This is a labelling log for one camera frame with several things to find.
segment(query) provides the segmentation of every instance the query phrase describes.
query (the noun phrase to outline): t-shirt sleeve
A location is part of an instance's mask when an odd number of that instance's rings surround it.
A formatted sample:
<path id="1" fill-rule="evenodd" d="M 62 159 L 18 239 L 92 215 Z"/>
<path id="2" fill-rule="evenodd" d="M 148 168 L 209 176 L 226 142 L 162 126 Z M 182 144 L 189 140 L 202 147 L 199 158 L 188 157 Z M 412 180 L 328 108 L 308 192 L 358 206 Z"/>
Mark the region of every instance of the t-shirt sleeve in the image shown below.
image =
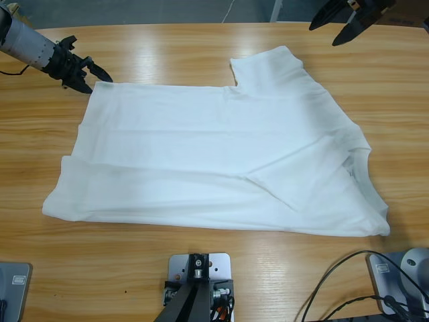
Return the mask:
<path id="1" fill-rule="evenodd" d="M 287 96 L 326 91 L 285 46 L 231 59 L 239 90 L 255 96 Z"/>

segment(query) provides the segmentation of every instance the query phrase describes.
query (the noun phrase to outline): floor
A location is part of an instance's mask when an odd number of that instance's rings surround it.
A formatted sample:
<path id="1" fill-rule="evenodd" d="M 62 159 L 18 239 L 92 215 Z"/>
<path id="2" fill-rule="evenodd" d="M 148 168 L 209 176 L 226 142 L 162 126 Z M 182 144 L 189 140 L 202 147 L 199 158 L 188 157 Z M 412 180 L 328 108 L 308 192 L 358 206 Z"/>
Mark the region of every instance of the floor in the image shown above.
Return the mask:
<path id="1" fill-rule="evenodd" d="M 268 22 L 275 0 L 6 0 L 10 2 L 18 2 L 21 13 L 36 29 L 42 29 L 130 23 L 216 23 L 224 19 Z M 279 20 L 311 21 L 326 2 L 283 0 Z M 348 15 L 340 16 L 336 22 L 346 22 Z"/>

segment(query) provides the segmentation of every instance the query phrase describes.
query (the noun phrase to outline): gray cable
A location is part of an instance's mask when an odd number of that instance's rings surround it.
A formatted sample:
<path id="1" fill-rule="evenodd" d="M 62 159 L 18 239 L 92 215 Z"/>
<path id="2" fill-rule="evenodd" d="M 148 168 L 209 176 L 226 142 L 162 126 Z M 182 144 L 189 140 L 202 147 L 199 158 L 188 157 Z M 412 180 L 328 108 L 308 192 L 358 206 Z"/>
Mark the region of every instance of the gray cable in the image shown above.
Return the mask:
<path id="1" fill-rule="evenodd" d="M 226 18 L 228 17 L 229 13 L 231 12 L 231 9 L 233 8 L 233 4 L 234 4 L 235 0 L 231 0 L 231 4 L 229 5 L 227 14 L 224 16 L 224 18 L 222 19 L 222 23 L 225 22 Z"/>

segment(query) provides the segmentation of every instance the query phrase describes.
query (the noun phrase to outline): wooden table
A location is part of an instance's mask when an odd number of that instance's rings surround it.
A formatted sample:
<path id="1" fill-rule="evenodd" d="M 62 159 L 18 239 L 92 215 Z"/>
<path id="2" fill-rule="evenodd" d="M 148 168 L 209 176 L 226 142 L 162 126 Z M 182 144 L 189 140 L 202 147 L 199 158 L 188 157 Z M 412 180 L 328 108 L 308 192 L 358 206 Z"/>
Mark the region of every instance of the wooden table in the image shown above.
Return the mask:
<path id="1" fill-rule="evenodd" d="M 358 123 L 373 148 L 373 183 L 390 206 L 389 237 L 342 238 L 72 223 L 42 215 L 60 158 L 71 153 L 88 95 L 34 69 L 0 75 L 0 261 L 34 266 L 24 321 L 152 321 L 172 254 L 228 252 L 236 321 L 293 321 L 325 270 L 346 254 L 429 246 L 429 35 L 375 25 L 344 46 L 341 25 L 307 23 L 118 25 L 42 30 L 76 35 L 116 82 L 233 85 L 230 57 L 285 44 Z M 1 54 L 0 70 L 22 65 Z M 88 77 L 89 83 L 94 78 Z M 373 294 L 364 256 L 329 278 L 309 319 Z M 371 300 L 337 317 L 377 313 Z"/>

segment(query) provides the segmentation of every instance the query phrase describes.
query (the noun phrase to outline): white t-shirt wrinkle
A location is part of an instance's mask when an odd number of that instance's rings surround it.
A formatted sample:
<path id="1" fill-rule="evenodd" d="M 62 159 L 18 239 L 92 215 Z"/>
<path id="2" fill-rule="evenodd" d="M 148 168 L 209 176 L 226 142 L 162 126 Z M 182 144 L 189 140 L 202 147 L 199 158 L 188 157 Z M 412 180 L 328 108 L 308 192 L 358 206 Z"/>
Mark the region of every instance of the white t-shirt wrinkle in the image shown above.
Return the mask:
<path id="1" fill-rule="evenodd" d="M 236 87 L 97 83 L 45 215 L 388 235 L 360 127 L 285 47 L 231 59 Z"/>

